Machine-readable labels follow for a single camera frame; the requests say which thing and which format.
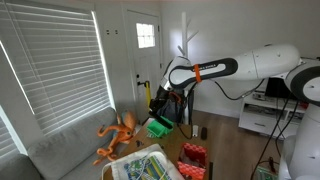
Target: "white shelf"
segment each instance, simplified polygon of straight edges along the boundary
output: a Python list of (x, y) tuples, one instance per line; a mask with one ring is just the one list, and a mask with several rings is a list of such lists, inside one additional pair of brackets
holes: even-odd
[[(248, 129), (251, 131), (259, 132), (262, 134), (271, 135), (273, 128), (277, 122), (277, 116), (284, 106), (284, 99), (278, 99), (278, 105), (276, 98), (266, 98), (266, 101), (257, 100), (253, 98), (253, 95), (249, 95), (243, 100), (241, 115), (239, 120), (239, 127)], [(283, 115), (281, 116), (279, 127), (284, 128), (290, 119), (295, 107), (295, 101), (289, 101), (285, 108)], [(302, 116), (305, 113), (305, 109), (298, 106), (296, 113), (300, 113), (301, 116), (294, 117), (286, 130), (283, 132), (284, 137), (295, 135)], [(274, 137), (280, 133), (279, 128), (276, 129)]]

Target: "white door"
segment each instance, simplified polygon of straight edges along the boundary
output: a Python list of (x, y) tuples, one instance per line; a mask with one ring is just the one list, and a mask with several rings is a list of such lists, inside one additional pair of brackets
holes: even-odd
[[(157, 16), (127, 11), (132, 58), (136, 82), (150, 82), (151, 97), (155, 97), (160, 83), (160, 41)], [(136, 113), (138, 120), (148, 118), (149, 107), (144, 85), (137, 85)]]

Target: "orange octopus toy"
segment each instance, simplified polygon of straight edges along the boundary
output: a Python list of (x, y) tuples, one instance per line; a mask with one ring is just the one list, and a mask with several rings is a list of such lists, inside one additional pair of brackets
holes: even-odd
[(105, 136), (110, 130), (116, 130), (117, 134), (114, 136), (113, 140), (109, 144), (107, 149), (99, 148), (97, 154), (100, 156), (97, 160), (93, 162), (93, 165), (101, 163), (104, 159), (108, 158), (110, 161), (116, 160), (117, 155), (113, 154), (119, 142), (128, 144), (131, 138), (134, 136), (134, 128), (136, 126), (137, 120), (131, 111), (125, 111), (122, 114), (123, 123), (119, 115), (117, 115), (118, 125), (109, 126), (105, 130), (102, 130), (104, 126), (98, 129), (98, 136)]

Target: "couch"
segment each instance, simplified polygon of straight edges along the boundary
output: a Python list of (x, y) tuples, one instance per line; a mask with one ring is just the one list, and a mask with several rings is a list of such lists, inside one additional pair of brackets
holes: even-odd
[[(28, 156), (18, 154), (5, 163), (1, 162), (0, 179), (98, 180), (108, 160), (97, 166), (92, 163), (98, 157), (96, 150), (109, 145), (112, 133), (100, 138), (96, 132), (101, 125), (116, 123), (116, 112), (112, 108), (79, 120), (75, 125), (31, 145)], [(125, 147), (120, 144), (116, 152)]]

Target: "white window blinds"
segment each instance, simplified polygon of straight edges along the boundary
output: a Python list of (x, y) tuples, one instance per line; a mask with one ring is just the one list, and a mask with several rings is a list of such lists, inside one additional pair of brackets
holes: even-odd
[(0, 17), (4, 46), (44, 134), (110, 106), (91, 12), (10, 1), (0, 3)]
[(9, 159), (15, 154), (19, 154), (19, 150), (11, 138), (11, 135), (0, 117), (0, 161)]

